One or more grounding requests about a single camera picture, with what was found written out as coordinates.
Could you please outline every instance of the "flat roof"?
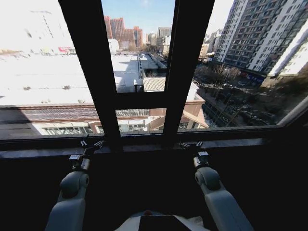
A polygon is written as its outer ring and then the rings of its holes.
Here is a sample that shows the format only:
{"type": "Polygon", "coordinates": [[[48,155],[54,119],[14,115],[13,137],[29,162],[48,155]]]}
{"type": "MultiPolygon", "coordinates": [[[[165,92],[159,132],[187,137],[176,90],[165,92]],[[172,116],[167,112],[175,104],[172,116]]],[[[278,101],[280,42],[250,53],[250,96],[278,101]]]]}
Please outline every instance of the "flat roof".
{"type": "MultiPolygon", "coordinates": [[[[150,77],[150,78],[144,78],[143,79],[143,86],[144,91],[164,91],[165,90],[165,77],[150,77]]],[[[197,90],[199,89],[197,85],[195,85],[193,82],[191,83],[191,86],[189,88],[190,90],[197,90]]]]}

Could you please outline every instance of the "black window frame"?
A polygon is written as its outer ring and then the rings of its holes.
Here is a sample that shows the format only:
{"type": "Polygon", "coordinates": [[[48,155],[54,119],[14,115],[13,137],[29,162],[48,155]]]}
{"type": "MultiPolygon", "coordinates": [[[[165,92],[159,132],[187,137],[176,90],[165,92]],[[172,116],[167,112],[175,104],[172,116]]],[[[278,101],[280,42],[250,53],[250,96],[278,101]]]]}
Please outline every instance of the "black window frame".
{"type": "MultiPolygon", "coordinates": [[[[138,93],[116,92],[101,1],[92,0],[85,4],[82,1],[72,3],[59,0],[59,4],[104,130],[104,135],[92,134],[91,139],[98,140],[104,137],[111,150],[118,150],[125,143],[149,143],[149,141],[172,146],[179,141],[266,138],[284,134],[285,131],[294,130],[294,128],[302,128],[307,123],[308,97],[275,126],[192,129],[178,133],[214,0],[196,3],[184,0],[175,1],[165,91],[138,93]],[[194,36],[190,37],[189,46],[187,46],[186,39],[187,25],[190,25],[191,31],[195,31],[194,36]],[[85,44],[91,44],[96,49],[88,49],[85,44]],[[102,62],[105,63],[104,78],[98,82],[97,76],[102,74],[102,62]],[[121,135],[116,109],[142,108],[167,109],[163,132],[121,135]]],[[[79,146],[82,137],[63,135],[8,138],[0,140],[0,147],[2,149],[75,147],[79,146]]]]}

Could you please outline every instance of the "sky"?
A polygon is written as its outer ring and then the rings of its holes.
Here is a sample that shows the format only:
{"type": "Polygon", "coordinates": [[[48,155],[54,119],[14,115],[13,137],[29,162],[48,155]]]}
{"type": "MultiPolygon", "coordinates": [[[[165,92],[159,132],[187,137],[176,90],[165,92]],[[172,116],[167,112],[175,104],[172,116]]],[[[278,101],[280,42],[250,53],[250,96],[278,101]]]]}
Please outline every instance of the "sky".
{"type": "MultiPolygon", "coordinates": [[[[206,33],[223,29],[233,0],[215,0],[206,33]]],[[[124,18],[126,28],[139,26],[145,34],[157,33],[160,26],[172,26],[174,0],[102,0],[103,13],[111,18],[124,18]]]]}
{"type": "MultiPolygon", "coordinates": [[[[207,34],[223,29],[232,3],[233,0],[215,0],[207,34]]],[[[126,28],[139,26],[143,29],[144,42],[146,33],[157,33],[160,26],[172,26],[174,4],[175,0],[102,0],[104,15],[123,17],[126,28]]],[[[19,38],[19,34],[24,33],[24,28],[29,24],[25,20],[25,13],[30,10],[50,11],[60,21],[64,20],[57,0],[0,0],[0,9],[3,9],[0,14],[0,30],[5,32],[0,37],[1,44],[12,42],[12,37],[19,38]]]]}

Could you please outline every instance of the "white building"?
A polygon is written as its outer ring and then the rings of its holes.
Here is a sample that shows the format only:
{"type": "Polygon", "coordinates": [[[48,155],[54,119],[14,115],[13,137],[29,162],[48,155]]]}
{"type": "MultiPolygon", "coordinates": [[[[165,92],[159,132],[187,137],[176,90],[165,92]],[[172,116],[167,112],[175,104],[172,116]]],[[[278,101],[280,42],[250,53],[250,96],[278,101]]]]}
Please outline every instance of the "white building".
{"type": "Polygon", "coordinates": [[[119,50],[119,43],[116,39],[108,39],[108,44],[111,54],[115,54],[119,50]]]}
{"type": "Polygon", "coordinates": [[[162,54],[169,52],[171,36],[164,36],[156,39],[156,44],[162,54]]]}
{"type": "Polygon", "coordinates": [[[155,33],[149,34],[149,42],[152,46],[156,46],[156,34],[155,33]]]}

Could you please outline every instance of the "red brick building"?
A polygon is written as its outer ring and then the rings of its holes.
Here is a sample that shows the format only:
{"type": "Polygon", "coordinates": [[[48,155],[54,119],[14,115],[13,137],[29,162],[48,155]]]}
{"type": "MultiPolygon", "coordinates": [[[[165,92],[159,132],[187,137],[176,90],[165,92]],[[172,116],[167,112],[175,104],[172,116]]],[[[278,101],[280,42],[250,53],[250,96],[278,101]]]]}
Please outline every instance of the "red brick building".
{"type": "Polygon", "coordinates": [[[142,29],[139,29],[138,26],[126,29],[123,18],[110,19],[109,16],[105,16],[104,19],[108,38],[116,39],[120,48],[128,48],[131,45],[142,46],[142,29]]]}
{"type": "Polygon", "coordinates": [[[108,37],[109,39],[112,39],[110,17],[109,17],[109,16],[104,16],[104,20],[105,20],[105,24],[106,24],[107,37],[108,37]]]}

